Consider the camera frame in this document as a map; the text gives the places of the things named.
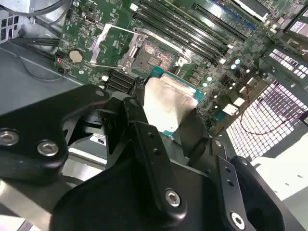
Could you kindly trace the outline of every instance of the white sticker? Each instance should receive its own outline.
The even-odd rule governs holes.
[[[90,141],[94,141],[96,143],[99,143],[101,145],[107,146],[106,144],[106,137],[101,134],[93,133],[93,135],[90,138]]]

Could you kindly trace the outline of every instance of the gray metal surface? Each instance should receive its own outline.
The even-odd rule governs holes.
[[[42,231],[47,231],[54,206],[70,188],[62,178],[41,187],[0,180],[0,203]]]
[[[34,9],[37,0],[1,0],[1,5],[18,12],[31,12]]]
[[[0,45],[0,115],[53,95],[71,90],[81,83],[64,77],[53,82],[33,79],[12,52],[11,44]],[[25,50],[18,49],[28,69],[38,77],[56,78],[53,63]]]

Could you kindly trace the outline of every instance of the cable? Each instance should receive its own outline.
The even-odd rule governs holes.
[[[34,17],[35,18],[35,22],[46,28],[47,30],[49,30],[52,34],[54,34],[55,36],[57,36],[58,38],[60,38],[61,36],[61,33],[59,31],[57,31],[56,29],[52,28],[48,23],[44,22],[43,20],[37,18],[37,17]]]
[[[57,38],[14,38],[11,39],[12,43],[21,45],[21,44],[31,44],[31,45],[41,45],[41,46],[50,46],[57,47],[60,40]]]
[[[26,67],[26,65],[25,65],[25,63],[24,63],[24,61],[23,61],[23,58],[20,56],[19,52],[17,51],[17,49],[16,49],[16,47],[15,47],[15,44],[13,44],[13,43],[11,42],[11,40],[8,40],[8,42],[9,42],[10,44],[12,44],[12,48],[13,48],[13,50],[14,50],[14,53],[16,54],[17,58],[20,60],[20,62],[21,62],[21,64],[22,64],[22,66],[24,67],[24,69],[28,72],[28,74],[29,74],[32,78],[34,78],[34,79],[36,79],[36,80],[40,80],[40,81],[56,81],[56,80],[62,79],[62,77],[64,77],[64,76],[66,75],[67,71],[64,69],[63,75],[61,75],[61,76],[58,77],[58,78],[40,78],[40,77],[35,76],[35,75],[32,74],[32,73],[28,70],[28,68]]]
[[[246,86],[246,95],[247,95],[247,100],[248,100],[248,106],[247,106],[247,108],[248,108],[248,107],[250,106],[250,104],[251,104],[250,98],[249,98],[249,92],[248,92],[248,84],[244,81],[244,78],[243,78],[243,77],[241,77],[241,79],[243,80],[243,82],[245,83],[245,86]],[[240,118],[240,125],[241,125],[241,128],[242,128],[245,132],[247,132],[247,133],[249,133],[249,134],[258,135],[258,136],[267,135],[267,134],[269,134],[269,133],[272,133],[273,131],[277,130],[277,129],[280,128],[283,124],[285,124],[286,122],[290,121],[291,119],[298,118],[298,117],[300,117],[300,116],[303,115],[303,113],[295,113],[295,114],[293,114],[293,116],[291,116],[291,117],[285,119],[285,120],[284,120],[281,124],[279,124],[277,127],[273,128],[273,129],[271,129],[271,130],[269,130],[269,131],[263,132],[263,133],[257,133],[257,132],[248,131],[248,130],[246,130],[246,129],[244,128],[244,126],[243,126],[243,124],[242,124],[242,120],[243,120],[243,116],[244,116],[244,113],[245,113],[245,112],[246,112],[246,110],[243,111],[243,113],[241,114],[241,118]]]
[[[62,19],[64,16],[66,16],[66,13],[68,12],[69,8],[70,8],[71,5],[72,5],[72,2],[73,2],[73,0],[68,1],[67,7],[64,9],[64,11],[63,11],[63,13],[61,14],[61,16],[60,16],[57,20],[55,20],[54,22],[48,23],[48,25],[53,26],[53,25],[56,25],[58,22],[60,22],[61,19]]]
[[[46,8],[43,8],[43,9],[40,9],[40,10],[37,10],[37,11],[34,11],[32,13],[23,13],[23,12],[17,12],[17,11],[13,11],[9,8],[6,8],[4,6],[3,9],[5,9],[6,11],[10,12],[10,13],[13,13],[15,15],[19,15],[19,16],[24,16],[24,17],[33,17],[33,16],[40,16],[40,15],[44,15],[44,14],[48,14],[50,12],[53,12],[55,10],[57,10],[58,8],[60,8],[63,4],[65,4],[68,0],[59,0],[58,2],[46,7]]]

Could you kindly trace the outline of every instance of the black cable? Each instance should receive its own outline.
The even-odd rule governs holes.
[[[68,0],[59,0],[58,2],[46,7],[46,8],[43,8],[43,9],[40,9],[40,10],[37,10],[37,11],[34,11],[32,13],[23,13],[23,12],[17,12],[17,11],[13,11],[9,8],[6,8],[4,6],[3,9],[5,9],[6,11],[10,12],[10,13],[13,13],[15,15],[19,15],[19,16],[24,16],[24,17],[32,17],[32,16],[40,16],[40,15],[44,15],[44,14],[48,14],[50,12],[53,12],[55,10],[57,10],[58,8],[60,8],[63,4],[65,4]]]
[[[66,8],[64,9],[63,13],[61,14],[61,16],[60,16],[57,20],[55,20],[54,22],[48,23],[48,25],[53,26],[53,25],[56,25],[58,22],[60,22],[61,19],[62,19],[64,16],[66,16],[66,13],[68,12],[68,10],[69,10],[69,8],[71,7],[72,3],[73,3],[73,0],[68,1],[67,6],[66,6]]]
[[[21,44],[31,44],[31,45],[41,45],[41,46],[50,46],[57,47],[60,40],[57,38],[14,38],[11,39],[12,43],[21,45]]]
[[[37,17],[34,17],[35,18],[35,22],[46,28],[47,30],[49,30],[52,34],[54,34],[55,36],[57,36],[58,38],[61,36],[61,33],[59,31],[57,31],[56,29],[52,28],[48,23],[44,22],[43,20],[37,18]]]
[[[36,75],[32,74],[32,73],[28,70],[27,66],[25,65],[25,63],[24,63],[24,61],[23,61],[23,58],[20,56],[18,50],[17,50],[16,47],[15,47],[16,44],[12,43],[10,39],[8,40],[8,42],[12,45],[12,48],[13,48],[13,50],[14,50],[14,53],[16,54],[17,58],[20,60],[22,66],[24,67],[24,69],[27,71],[27,73],[28,73],[32,78],[34,78],[34,79],[36,79],[36,80],[40,80],[40,81],[56,81],[56,80],[62,79],[62,77],[64,77],[64,76],[66,75],[67,71],[66,71],[66,69],[64,68],[64,73],[63,73],[63,75],[61,75],[61,76],[58,77],[58,78],[40,78],[40,77],[37,77]]]

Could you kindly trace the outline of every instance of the silver screw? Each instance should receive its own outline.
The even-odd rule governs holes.
[[[138,36],[138,40],[139,40],[140,42],[143,42],[143,41],[144,41],[144,37]]]
[[[231,219],[237,228],[239,228],[240,230],[245,229],[245,223],[240,215],[238,215],[237,213],[231,213]]]
[[[99,95],[99,96],[104,96],[104,92],[102,92],[102,91],[100,91],[100,90],[97,90],[95,93],[96,93],[97,95]]]
[[[12,146],[19,141],[19,135],[14,131],[0,131],[0,145]]]
[[[127,71],[128,69],[131,68],[131,62],[130,61],[126,61],[123,67],[123,71]]]
[[[78,7],[79,6],[79,1],[73,1],[73,6]]]
[[[246,160],[242,160],[242,163],[243,163],[244,165],[247,165],[247,164],[248,164]]]
[[[59,147],[52,141],[43,141],[38,144],[37,150],[44,156],[53,156],[58,153]]]
[[[181,203],[180,196],[173,190],[167,190],[165,193],[166,200],[173,207],[178,207]]]

